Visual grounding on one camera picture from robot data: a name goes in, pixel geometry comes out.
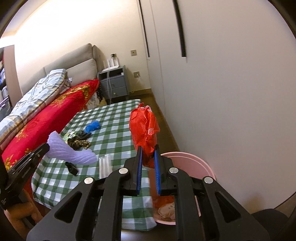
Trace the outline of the left hand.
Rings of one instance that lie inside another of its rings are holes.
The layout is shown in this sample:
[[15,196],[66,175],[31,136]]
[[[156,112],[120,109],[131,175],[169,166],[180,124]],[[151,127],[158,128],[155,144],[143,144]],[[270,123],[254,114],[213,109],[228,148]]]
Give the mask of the left hand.
[[35,223],[38,223],[43,219],[43,216],[37,209],[36,205],[34,204],[33,200],[29,196],[28,192],[23,189],[23,193],[25,194],[26,203],[18,203],[7,210],[4,211],[6,217],[10,221],[11,225],[14,229],[18,232],[18,234],[26,240],[27,234],[30,231],[23,219],[30,216]]

